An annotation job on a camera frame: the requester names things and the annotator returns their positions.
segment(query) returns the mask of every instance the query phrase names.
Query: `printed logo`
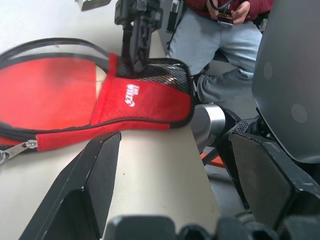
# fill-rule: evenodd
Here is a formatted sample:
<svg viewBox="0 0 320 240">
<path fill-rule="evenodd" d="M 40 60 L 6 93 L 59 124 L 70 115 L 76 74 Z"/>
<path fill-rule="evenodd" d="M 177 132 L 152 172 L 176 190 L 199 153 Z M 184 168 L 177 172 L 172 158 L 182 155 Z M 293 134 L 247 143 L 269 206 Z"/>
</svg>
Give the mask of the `printed logo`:
<svg viewBox="0 0 320 240">
<path fill-rule="evenodd" d="M 139 94 L 139 86 L 134 84 L 128 84 L 126 86 L 126 93 L 125 93 L 125 103 L 128 104 L 130 107 L 134 107 L 136 104 L 134 102 L 134 96 Z"/>
</svg>

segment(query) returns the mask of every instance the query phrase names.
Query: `black mesh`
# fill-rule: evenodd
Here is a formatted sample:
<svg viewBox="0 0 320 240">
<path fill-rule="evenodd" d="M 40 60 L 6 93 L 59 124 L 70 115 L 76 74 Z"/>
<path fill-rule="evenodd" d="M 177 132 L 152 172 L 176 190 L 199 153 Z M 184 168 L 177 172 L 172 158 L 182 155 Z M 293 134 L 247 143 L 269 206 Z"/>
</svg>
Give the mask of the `black mesh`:
<svg viewBox="0 0 320 240">
<path fill-rule="evenodd" d="M 175 59 L 151 59 L 140 73 L 134 73 L 125 60 L 118 58 L 118 78 L 136 79 L 167 85 L 180 92 L 192 95 L 192 82 L 188 67 Z"/>
</svg>

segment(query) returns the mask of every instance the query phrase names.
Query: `zipper pull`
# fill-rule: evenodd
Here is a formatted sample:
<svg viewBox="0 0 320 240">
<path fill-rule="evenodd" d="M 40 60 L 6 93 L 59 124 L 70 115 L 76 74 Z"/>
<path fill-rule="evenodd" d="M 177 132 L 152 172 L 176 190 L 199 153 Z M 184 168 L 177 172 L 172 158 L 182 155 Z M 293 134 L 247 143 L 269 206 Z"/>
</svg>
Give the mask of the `zipper pull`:
<svg viewBox="0 0 320 240">
<path fill-rule="evenodd" d="M 13 157 L 17 156 L 18 154 L 22 153 L 27 149 L 35 149 L 37 147 L 37 140 L 29 140 L 22 142 L 16 146 L 10 147 L 7 150 L 0 150 L 0 165 L 3 164 L 6 160 L 12 159 Z"/>
</svg>

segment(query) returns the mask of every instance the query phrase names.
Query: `light blue jeans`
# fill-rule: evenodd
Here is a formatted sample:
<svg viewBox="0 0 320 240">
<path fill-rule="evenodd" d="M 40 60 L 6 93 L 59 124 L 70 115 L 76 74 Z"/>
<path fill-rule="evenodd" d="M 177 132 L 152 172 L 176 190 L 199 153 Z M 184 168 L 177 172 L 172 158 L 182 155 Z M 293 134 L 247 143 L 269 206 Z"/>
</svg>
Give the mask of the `light blue jeans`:
<svg viewBox="0 0 320 240">
<path fill-rule="evenodd" d="M 251 91 L 261 38 L 251 21 L 227 27 L 187 9 L 173 36 L 168 57 L 185 62 L 191 74 L 196 75 L 220 49 L 237 68 L 218 77 L 201 75 L 197 82 L 202 103 L 220 102 Z"/>
</svg>

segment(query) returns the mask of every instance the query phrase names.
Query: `person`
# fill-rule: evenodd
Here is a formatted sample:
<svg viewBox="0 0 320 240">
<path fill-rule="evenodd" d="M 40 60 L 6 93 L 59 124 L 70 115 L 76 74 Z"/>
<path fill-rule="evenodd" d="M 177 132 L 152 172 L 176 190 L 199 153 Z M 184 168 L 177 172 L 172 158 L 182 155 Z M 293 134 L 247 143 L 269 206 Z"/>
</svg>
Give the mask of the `person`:
<svg viewBox="0 0 320 240">
<path fill-rule="evenodd" d="M 256 57 L 262 38 L 253 24 L 261 13 L 270 11 L 274 0 L 234 0 L 228 9 L 233 26 L 218 23 L 218 11 L 210 0 L 184 0 L 188 7 L 169 49 L 169 58 L 185 62 L 194 76 L 202 103 L 227 100 L 251 90 Z M 213 0 L 216 7 L 229 0 Z M 237 68 L 218 77 L 200 74 L 220 49 Z"/>
</svg>

